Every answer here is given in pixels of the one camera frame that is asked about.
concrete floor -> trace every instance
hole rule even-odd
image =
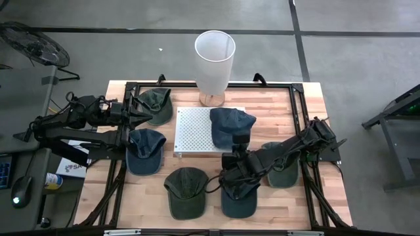
[[[302,30],[419,31],[416,0],[295,0]],[[31,26],[103,28],[292,30],[287,0],[14,0],[0,21]],[[64,94],[104,94],[110,79],[192,79],[197,35],[48,33],[70,54],[68,69],[82,80],[59,84]],[[237,51],[232,80],[255,72],[268,81],[302,81],[294,36],[234,35]],[[331,126],[341,147],[346,194],[354,225],[361,229],[418,234],[420,189],[384,193],[382,185],[399,180],[379,127],[360,123],[420,82],[420,38],[303,37],[310,80],[321,82]],[[0,43],[0,64],[32,66]],[[46,214],[54,227],[70,217],[63,194]]]

